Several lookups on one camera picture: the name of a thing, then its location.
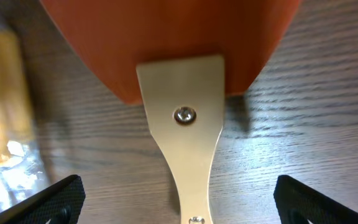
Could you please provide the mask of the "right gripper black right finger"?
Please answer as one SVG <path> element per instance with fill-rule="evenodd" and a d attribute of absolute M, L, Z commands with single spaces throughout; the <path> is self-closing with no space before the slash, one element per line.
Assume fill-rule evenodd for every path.
<path fill-rule="evenodd" d="M 273 194 L 282 224 L 358 224 L 358 213 L 290 177 L 278 176 Z"/>

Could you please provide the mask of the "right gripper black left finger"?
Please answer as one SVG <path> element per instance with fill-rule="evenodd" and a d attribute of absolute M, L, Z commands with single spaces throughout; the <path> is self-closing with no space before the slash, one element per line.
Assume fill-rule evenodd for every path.
<path fill-rule="evenodd" d="M 78 175 L 69 175 L 0 213 L 0 224 L 77 224 L 86 198 Z"/>

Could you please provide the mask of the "clear case of screwdrivers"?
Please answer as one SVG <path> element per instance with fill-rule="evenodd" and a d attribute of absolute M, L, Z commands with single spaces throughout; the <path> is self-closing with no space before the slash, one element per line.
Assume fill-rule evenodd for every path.
<path fill-rule="evenodd" d="M 0 23 L 0 212 L 49 183 L 35 137 L 19 41 Z"/>

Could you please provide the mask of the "orange scraper with wooden handle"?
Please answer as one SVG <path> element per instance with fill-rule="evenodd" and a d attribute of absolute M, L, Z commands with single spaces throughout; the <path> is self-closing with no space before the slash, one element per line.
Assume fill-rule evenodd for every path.
<path fill-rule="evenodd" d="M 142 104 L 182 223 L 212 223 L 209 177 L 227 96 L 243 94 L 299 0 L 43 0 L 83 63 L 123 102 Z"/>

